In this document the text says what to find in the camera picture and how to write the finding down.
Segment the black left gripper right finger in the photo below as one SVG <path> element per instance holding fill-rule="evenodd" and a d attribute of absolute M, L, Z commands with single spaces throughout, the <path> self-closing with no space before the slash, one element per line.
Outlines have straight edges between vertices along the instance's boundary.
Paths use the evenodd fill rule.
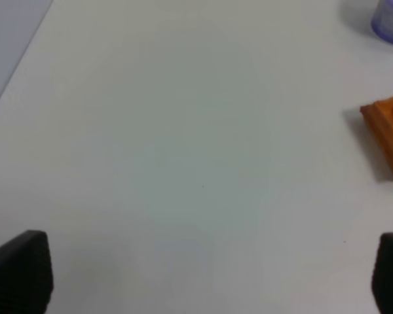
<path fill-rule="evenodd" d="M 393 314 L 393 232 L 380 237 L 371 290 L 381 314 Z"/>

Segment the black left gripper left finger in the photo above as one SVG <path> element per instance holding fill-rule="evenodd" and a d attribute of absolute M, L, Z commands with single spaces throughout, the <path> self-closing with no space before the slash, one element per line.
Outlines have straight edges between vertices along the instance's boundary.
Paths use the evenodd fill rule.
<path fill-rule="evenodd" d="M 46 232 L 27 230 L 0 246 L 0 313 L 45 313 L 53 289 Z"/>

